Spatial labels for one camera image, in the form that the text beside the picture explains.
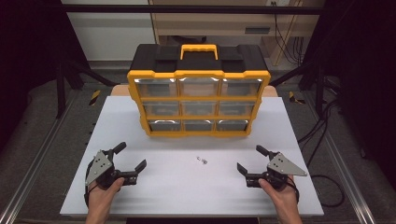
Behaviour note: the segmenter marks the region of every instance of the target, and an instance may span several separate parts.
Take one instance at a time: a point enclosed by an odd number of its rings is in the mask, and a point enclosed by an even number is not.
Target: wall
[[[147,0],[62,0],[64,4],[147,5]],[[131,61],[139,44],[153,44],[148,13],[67,13],[89,62]]]

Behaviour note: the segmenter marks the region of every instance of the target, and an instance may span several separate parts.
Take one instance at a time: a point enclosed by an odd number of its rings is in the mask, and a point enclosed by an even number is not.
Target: floor
[[[288,69],[269,68],[273,79],[281,77]],[[96,72],[111,80],[126,83],[125,68],[97,68]],[[30,102],[24,116],[0,155],[0,208],[5,212],[13,208],[16,216],[14,223],[79,223],[83,218],[62,217],[59,211],[64,197],[73,180],[85,147],[90,141],[90,134],[100,115],[106,96],[111,88],[82,75],[85,85],[82,90],[70,90],[66,87],[68,99],[67,114],[62,119],[55,119],[57,113],[56,83],[51,81],[37,87],[29,93]],[[292,78],[276,87],[278,95],[283,98],[290,116],[290,122],[296,138],[301,139],[317,122],[312,110],[314,88],[312,91],[298,89],[299,77]],[[94,105],[89,105],[92,94],[101,93]],[[336,95],[326,90],[324,100],[328,105]],[[360,144],[351,131],[348,121],[343,117],[342,108],[335,106],[331,110],[327,136],[321,141],[318,151],[309,166],[316,193],[325,206],[323,217],[304,217],[304,223],[396,223],[396,193],[382,175],[375,161],[361,157]],[[56,134],[49,134],[51,129]],[[305,144],[300,144],[303,156],[309,161],[319,141],[320,131]],[[362,200],[354,198],[356,192],[348,193],[343,182],[343,172],[333,159],[332,144],[342,156],[356,183]],[[345,193],[342,200],[340,189]],[[19,201],[18,206],[12,202]],[[372,220],[362,220],[359,204],[366,203]],[[125,219],[112,217],[114,223],[125,223]],[[262,223],[276,223],[273,218],[262,218]]]

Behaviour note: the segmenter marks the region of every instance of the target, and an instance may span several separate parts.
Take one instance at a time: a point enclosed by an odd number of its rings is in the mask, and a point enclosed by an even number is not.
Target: organizer handle
[[[200,51],[200,52],[208,52],[213,51],[215,53],[215,59],[218,60],[218,48],[216,45],[182,45],[180,60],[183,60],[184,52],[186,51]]]

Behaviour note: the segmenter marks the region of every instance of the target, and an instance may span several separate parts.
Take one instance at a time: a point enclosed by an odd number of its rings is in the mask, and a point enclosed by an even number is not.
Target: cabinet
[[[265,6],[269,0],[149,0],[151,5],[202,5],[202,6]],[[290,0],[289,7],[322,7],[325,0]],[[272,65],[278,65],[284,56],[276,43],[275,15],[235,15],[235,14],[185,14],[152,13],[156,42],[166,45],[169,35],[239,35],[262,37],[262,42],[270,54]],[[277,27],[286,45],[291,37],[310,37],[318,21],[317,15],[278,15]]]

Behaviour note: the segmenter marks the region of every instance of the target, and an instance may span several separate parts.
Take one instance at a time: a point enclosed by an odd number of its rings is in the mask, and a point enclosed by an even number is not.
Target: metal rail
[[[303,93],[304,98],[307,99],[308,105],[315,117],[318,120],[318,114],[315,112],[316,109],[314,107],[314,99],[311,94]],[[337,145],[334,143],[332,136],[329,132],[325,133],[326,143],[328,145],[329,156],[332,159],[332,163],[334,164],[335,170],[339,175],[344,189],[346,191],[347,196],[349,197],[350,202],[358,216],[358,219],[363,224],[375,224],[375,219],[373,214],[370,211],[369,206],[361,194],[361,190],[356,184],[355,178],[353,178],[352,173],[350,173],[347,168],[347,164],[344,162],[344,159],[341,156],[340,151],[338,150]]]
[[[53,122],[49,130],[49,133],[47,134],[43,144],[38,150],[35,159],[33,160],[32,164],[29,167],[29,170],[25,174],[22,182],[17,188],[17,191],[14,193],[10,202],[6,206],[6,209],[1,214],[0,224],[8,224],[14,222],[15,218],[17,217],[18,213],[21,210],[21,207],[23,206],[24,201],[26,200],[30,190],[32,189],[33,184],[35,183],[35,180],[38,177],[38,173],[40,172],[40,168],[43,164],[43,161],[46,158],[47,153],[50,151],[50,146],[54,138],[56,137],[59,129],[61,128],[64,122],[64,118],[67,115],[67,112],[71,108],[77,96],[78,96],[78,91],[70,92],[69,102],[67,104],[67,107],[63,115],[59,119],[56,119]]]

